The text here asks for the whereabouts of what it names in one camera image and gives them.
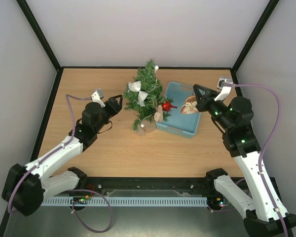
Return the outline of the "white mesh ribbon bow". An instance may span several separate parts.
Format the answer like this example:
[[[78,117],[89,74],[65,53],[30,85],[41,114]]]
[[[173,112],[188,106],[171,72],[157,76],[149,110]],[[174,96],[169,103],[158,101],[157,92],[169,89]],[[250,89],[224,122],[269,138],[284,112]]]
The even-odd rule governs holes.
[[[141,107],[145,107],[145,99],[148,97],[148,93],[141,91],[141,81],[129,82],[128,89],[138,93],[138,104]]]

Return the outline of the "gingerbread man ornament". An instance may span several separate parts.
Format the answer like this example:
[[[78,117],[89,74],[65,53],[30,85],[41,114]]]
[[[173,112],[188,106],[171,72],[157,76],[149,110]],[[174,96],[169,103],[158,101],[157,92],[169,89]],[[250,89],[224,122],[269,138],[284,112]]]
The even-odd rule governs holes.
[[[198,109],[196,108],[197,101],[195,95],[188,96],[183,106],[181,107],[181,114],[183,115],[190,115],[199,113]]]

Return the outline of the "small green christmas tree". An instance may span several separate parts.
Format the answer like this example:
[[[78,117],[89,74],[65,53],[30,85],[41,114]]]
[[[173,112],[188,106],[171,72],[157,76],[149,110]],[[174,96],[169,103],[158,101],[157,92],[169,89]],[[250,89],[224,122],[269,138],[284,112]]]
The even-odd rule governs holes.
[[[173,102],[173,99],[164,95],[163,84],[157,78],[156,72],[159,67],[154,59],[149,59],[144,67],[137,69],[136,76],[133,81],[141,81],[141,91],[147,92],[148,97],[145,99],[145,107],[138,104],[138,93],[128,89],[128,83],[123,93],[123,99],[126,101],[125,110],[133,111],[136,119],[133,122],[133,130],[137,131],[140,124],[144,120],[154,121],[154,114],[158,105],[162,105],[165,101]]]

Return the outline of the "red glitter ball ornament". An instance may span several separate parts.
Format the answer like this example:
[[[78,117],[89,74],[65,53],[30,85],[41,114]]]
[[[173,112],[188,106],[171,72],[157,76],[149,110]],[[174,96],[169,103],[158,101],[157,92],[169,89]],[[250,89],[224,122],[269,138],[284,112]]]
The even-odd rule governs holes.
[[[172,108],[172,105],[170,103],[170,101],[165,101],[163,104],[162,104],[162,110],[165,111],[165,112],[169,112]]]

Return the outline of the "wooden heart ornament red bow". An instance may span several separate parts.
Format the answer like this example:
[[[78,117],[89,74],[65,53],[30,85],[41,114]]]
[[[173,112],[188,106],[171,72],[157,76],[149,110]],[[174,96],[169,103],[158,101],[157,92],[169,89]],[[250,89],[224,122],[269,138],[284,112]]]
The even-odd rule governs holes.
[[[157,110],[154,114],[154,121],[155,122],[163,122],[163,109],[162,105],[158,105]]]

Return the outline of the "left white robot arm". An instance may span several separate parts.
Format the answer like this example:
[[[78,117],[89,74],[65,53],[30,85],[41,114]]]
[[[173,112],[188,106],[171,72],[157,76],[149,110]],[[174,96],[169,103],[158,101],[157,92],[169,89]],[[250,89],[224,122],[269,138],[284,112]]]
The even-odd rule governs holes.
[[[121,111],[122,95],[110,97],[106,102],[102,98],[98,91],[88,98],[82,117],[73,121],[73,129],[59,145],[24,166],[16,164],[10,168],[1,195],[8,203],[8,213],[19,211],[29,216],[46,199],[84,186],[87,175],[78,168],[69,168],[56,176],[54,172],[87,150],[102,128]]]

